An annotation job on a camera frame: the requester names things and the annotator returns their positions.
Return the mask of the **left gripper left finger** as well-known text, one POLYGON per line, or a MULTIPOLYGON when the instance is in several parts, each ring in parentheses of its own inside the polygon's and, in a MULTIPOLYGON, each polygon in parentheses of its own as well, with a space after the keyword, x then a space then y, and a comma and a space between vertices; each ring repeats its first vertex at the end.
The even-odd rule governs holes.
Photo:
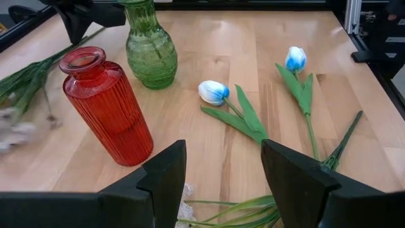
POLYGON ((174 228, 187 164, 184 139, 101 190, 103 228, 174 228))

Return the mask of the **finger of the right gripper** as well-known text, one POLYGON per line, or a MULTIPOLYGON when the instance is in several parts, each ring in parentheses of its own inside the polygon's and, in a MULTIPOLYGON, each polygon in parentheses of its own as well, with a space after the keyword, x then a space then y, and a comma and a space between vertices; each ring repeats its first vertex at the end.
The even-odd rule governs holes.
POLYGON ((78 44, 84 34, 86 33, 88 27, 92 23, 90 11, 78 11, 77 12, 77 27, 75 34, 75 43, 78 44))
POLYGON ((73 22, 72 22, 72 19, 71 19, 71 14, 69 13, 69 11, 67 11, 67 10, 65 10, 63 8, 56 8, 56 11, 60 15, 60 17, 61 17, 61 19, 62 19, 62 21, 63 21, 63 23, 65 25, 65 28, 66 28, 66 31, 68 33, 70 42, 72 44, 75 44, 76 41, 75 41, 75 36, 74 36, 74 31, 73 31, 73 22))

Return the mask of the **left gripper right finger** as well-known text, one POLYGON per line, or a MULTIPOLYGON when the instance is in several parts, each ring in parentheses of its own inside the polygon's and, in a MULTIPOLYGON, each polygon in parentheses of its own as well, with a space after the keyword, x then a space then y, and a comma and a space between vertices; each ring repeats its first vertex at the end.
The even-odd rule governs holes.
POLYGON ((270 139, 261 145, 266 180, 285 228, 365 228, 383 212, 383 192, 270 139))

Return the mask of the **white blossom spray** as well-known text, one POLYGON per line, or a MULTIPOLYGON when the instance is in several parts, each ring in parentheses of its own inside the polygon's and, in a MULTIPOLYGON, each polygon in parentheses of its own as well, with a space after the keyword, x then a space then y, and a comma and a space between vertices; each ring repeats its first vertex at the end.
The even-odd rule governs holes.
POLYGON ((15 147, 32 140, 36 126, 22 122, 32 99, 38 91, 47 94, 45 86, 51 68, 68 52, 85 44, 105 30, 104 27, 83 37, 56 54, 30 63, 19 71, 0 80, 0 154, 9 153, 15 147))
POLYGON ((272 228, 281 219, 272 195, 240 203, 217 201, 216 204, 227 208, 203 221, 181 216, 177 225, 184 228, 272 228))

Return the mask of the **blue white artificial tulip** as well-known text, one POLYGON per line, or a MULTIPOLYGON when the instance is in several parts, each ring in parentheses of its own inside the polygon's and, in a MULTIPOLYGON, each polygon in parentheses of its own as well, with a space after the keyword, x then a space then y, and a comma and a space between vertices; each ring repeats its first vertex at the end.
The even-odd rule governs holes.
POLYGON ((275 64, 280 72, 289 91, 295 97, 309 131, 313 156, 315 160, 319 160, 319 152, 316 143, 313 126, 311 123, 311 104, 313 95, 313 74, 309 74, 304 82, 300 82, 299 74, 304 70, 307 62, 307 56, 304 50, 297 46, 291 46, 286 55, 285 66, 275 64))
POLYGON ((234 111, 235 115, 223 110, 203 106, 201 107, 201 110, 239 130, 258 144, 261 144, 263 139, 268 139, 267 131, 242 88, 239 85, 235 85, 235 87, 237 90, 238 102, 243 111, 242 113, 229 100, 229 88, 224 84, 213 80, 206 80, 199 84, 198 93, 200 98, 213 106, 221 106, 226 103, 234 111))

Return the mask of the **green glass vase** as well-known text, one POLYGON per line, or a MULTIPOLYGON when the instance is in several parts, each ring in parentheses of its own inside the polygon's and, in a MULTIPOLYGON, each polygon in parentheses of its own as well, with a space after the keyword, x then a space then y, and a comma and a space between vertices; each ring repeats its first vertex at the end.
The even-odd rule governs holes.
POLYGON ((128 65, 147 88, 172 84, 178 56, 170 35, 159 24, 153 0, 118 0, 125 8, 130 30, 126 41, 128 65))

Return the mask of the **red ribbed glass vase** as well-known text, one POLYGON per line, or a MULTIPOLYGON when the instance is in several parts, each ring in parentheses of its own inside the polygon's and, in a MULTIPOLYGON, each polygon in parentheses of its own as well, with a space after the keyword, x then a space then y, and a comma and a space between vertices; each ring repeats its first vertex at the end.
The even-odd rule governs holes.
POLYGON ((110 156, 135 166, 153 150, 153 139, 122 67, 95 46, 70 51, 59 61, 67 74, 63 92, 110 156))

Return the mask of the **silver aluminium profile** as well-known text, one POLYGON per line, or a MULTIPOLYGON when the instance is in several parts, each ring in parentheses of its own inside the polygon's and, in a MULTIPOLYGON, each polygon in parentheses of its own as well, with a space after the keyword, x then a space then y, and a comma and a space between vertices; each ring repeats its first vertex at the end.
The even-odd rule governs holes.
POLYGON ((344 29, 349 35, 359 34, 362 0, 347 0, 344 29))

